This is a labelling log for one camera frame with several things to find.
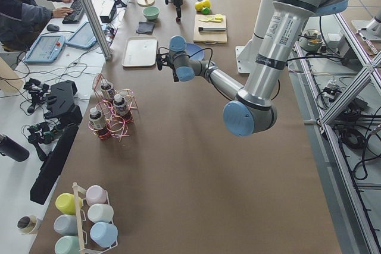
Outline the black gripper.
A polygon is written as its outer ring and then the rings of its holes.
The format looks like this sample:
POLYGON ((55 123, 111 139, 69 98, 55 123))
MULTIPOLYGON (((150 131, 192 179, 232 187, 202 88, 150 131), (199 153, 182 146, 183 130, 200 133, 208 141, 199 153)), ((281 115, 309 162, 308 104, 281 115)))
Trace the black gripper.
POLYGON ((173 71, 175 70, 169 54, 157 54, 157 68, 161 71, 163 67, 169 67, 173 71))
POLYGON ((181 6, 183 5, 183 0, 164 0, 165 4, 173 4, 176 6, 176 21, 181 22, 182 10, 181 6))

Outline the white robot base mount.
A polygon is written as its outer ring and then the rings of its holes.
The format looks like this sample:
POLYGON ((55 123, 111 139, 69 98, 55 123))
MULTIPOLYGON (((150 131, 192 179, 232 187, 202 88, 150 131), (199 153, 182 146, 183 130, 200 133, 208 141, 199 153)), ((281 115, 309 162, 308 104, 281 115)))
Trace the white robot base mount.
POLYGON ((252 38, 245 46, 236 47, 239 74, 249 74, 254 69, 255 58, 274 14, 273 0, 261 0, 252 38))

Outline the person left hand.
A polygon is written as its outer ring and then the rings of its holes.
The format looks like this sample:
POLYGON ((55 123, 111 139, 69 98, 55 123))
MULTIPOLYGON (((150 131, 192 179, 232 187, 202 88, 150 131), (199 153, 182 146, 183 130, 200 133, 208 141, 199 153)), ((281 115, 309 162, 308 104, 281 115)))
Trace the person left hand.
POLYGON ((70 15, 73 10, 70 7, 60 7, 52 11, 52 18, 64 18, 70 15))

